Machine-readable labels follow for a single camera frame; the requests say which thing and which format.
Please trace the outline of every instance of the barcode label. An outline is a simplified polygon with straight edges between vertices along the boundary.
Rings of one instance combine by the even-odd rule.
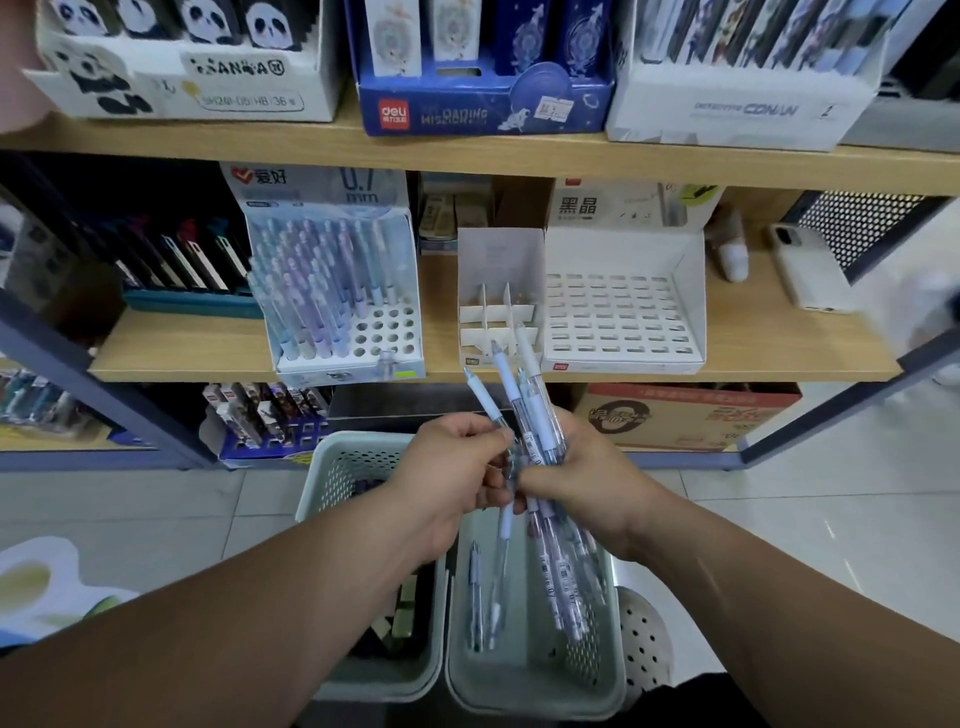
[[[556,121],[563,124],[573,110],[573,102],[568,99],[558,99],[553,96],[541,96],[534,118],[546,121]]]

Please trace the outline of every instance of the panda print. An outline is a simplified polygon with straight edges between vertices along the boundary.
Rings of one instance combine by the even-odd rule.
[[[63,68],[77,84],[81,93],[92,93],[97,105],[109,114],[136,116],[153,113],[154,108],[131,89],[130,82],[104,66],[91,53],[69,55],[56,52],[57,66]]]
[[[69,36],[115,36],[116,18],[105,3],[90,0],[50,0],[50,5]]]
[[[177,22],[164,0],[113,0],[117,14],[132,37],[169,39],[177,34]]]
[[[240,44],[240,21],[229,0],[180,0],[180,17],[194,42]]]
[[[274,3],[266,0],[251,3],[247,7],[246,20],[247,32],[250,33],[253,45],[260,48],[299,51],[300,43],[294,40],[290,20]]]

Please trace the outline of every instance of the sticker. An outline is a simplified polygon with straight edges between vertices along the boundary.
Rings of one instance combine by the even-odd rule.
[[[298,465],[309,465],[313,462],[313,450],[308,452],[295,452],[292,455],[286,455],[283,459],[297,463]]]
[[[534,118],[563,124],[570,112],[573,111],[573,104],[574,102],[568,99],[541,96],[540,103],[537,104],[537,110],[534,111]]]

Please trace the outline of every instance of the wooden shelf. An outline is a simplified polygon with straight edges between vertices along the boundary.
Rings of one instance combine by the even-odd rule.
[[[773,258],[754,250],[750,277],[708,272],[708,358],[694,376],[550,373],[548,381],[883,381],[900,373],[860,316],[795,308]],[[423,347],[429,381],[461,382],[456,258],[420,260]],[[263,323],[248,319],[124,312],[90,366],[104,381],[270,381]],[[480,372],[496,380],[493,371]]]
[[[371,138],[345,89],[332,124],[82,121],[52,114],[0,148],[529,177],[601,177],[960,195],[960,155],[841,146],[824,154],[613,143],[601,133]]]
[[[144,450],[152,448],[117,445],[107,439],[110,429],[103,423],[92,423],[76,440],[62,439],[42,432],[29,433],[11,425],[0,425],[0,452],[78,452],[92,450]]]

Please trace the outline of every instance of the floor tile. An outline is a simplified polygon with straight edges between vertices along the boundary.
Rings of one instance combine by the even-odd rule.
[[[236,556],[294,525],[293,516],[237,516],[230,527],[224,558]]]
[[[960,492],[960,393],[926,381],[748,471],[684,471],[693,500]]]
[[[297,511],[306,468],[290,471],[248,470],[236,516],[292,516]]]
[[[232,516],[243,473],[3,473],[0,522]]]
[[[960,494],[702,505],[851,589],[960,640]]]
[[[37,536],[61,536],[80,552],[90,586],[148,592],[220,560],[229,518],[4,523],[0,550]]]
[[[684,488],[684,479],[680,475],[680,471],[644,471],[650,477],[654,478],[661,485],[665,485],[671,491],[676,493],[678,496],[686,497],[686,489]]]

